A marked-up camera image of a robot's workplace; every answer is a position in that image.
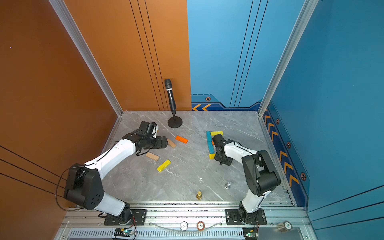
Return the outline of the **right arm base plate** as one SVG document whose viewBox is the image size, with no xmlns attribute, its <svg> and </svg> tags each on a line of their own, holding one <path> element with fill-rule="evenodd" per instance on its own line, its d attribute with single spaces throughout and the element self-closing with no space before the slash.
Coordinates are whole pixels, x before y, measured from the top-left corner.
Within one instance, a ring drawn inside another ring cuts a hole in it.
<svg viewBox="0 0 384 240">
<path fill-rule="evenodd" d="M 267 225 L 267 217 L 263 209 L 258 209 L 253 213 L 247 213 L 244 209 L 226 209 L 226 223 L 234 225 Z"/>
</svg>

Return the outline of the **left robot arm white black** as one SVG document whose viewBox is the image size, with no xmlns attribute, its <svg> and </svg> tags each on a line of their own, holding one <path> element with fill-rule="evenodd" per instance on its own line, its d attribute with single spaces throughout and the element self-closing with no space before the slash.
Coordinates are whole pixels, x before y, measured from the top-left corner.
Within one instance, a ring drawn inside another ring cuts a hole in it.
<svg viewBox="0 0 384 240">
<path fill-rule="evenodd" d="M 165 149 L 167 146 L 166 137 L 127 134 L 95 159 L 83 165 L 74 164 L 68 169 L 64 198 L 86 210 L 114 217 L 120 225 L 127 224 L 133 218 L 130 204 L 107 194 L 102 180 L 127 157 L 140 156 L 142 150 Z"/>
</svg>

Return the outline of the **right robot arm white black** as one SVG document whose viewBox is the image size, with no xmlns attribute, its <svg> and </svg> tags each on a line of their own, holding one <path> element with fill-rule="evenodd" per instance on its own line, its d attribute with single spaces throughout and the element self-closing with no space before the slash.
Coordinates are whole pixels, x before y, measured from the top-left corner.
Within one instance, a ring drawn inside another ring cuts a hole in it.
<svg viewBox="0 0 384 240">
<path fill-rule="evenodd" d="M 235 160 L 242 164 L 248 191 L 240 201 L 238 215 L 228 224 L 266 225 L 267 219 L 261 205 L 267 196 L 281 184 L 281 178 L 266 150 L 251 150 L 232 140 L 214 140 L 215 160 L 230 166 Z"/>
</svg>

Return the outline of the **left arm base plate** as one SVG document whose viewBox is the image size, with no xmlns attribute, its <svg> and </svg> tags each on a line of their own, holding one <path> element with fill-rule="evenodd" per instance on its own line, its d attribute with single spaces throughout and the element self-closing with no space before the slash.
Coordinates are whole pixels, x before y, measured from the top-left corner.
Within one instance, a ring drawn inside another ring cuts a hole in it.
<svg viewBox="0 0 384 240">
<path fill-rule="evenodd" d="M 119 216 L 107 214 L 104 225 L 105 226 L 143 226 L 147 217 L 146 209 L 130 209 L 123 211 Z"/>
</svg>

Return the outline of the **teal block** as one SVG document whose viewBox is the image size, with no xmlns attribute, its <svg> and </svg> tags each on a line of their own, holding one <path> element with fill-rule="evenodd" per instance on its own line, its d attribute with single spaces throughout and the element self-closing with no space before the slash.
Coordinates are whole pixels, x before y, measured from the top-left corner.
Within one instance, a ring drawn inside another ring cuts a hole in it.
<svg viewBox="0 0 384 240">
<path fill-rule="evenodd" d="M 206 132 L 206 136 L 207 136 L 207 142 L 208 143 L 212 143 L 212 135 L 211 135 L 211 132 L 210 131 L 207 131 Z"/>
<path fill-rule="evenodd" d="M 214 154 L 215 150 L 214 150 L 214 145 L 212 142 L 208 142 L 208 147 L 209 147 L 210 154 Z"/>
</svg>

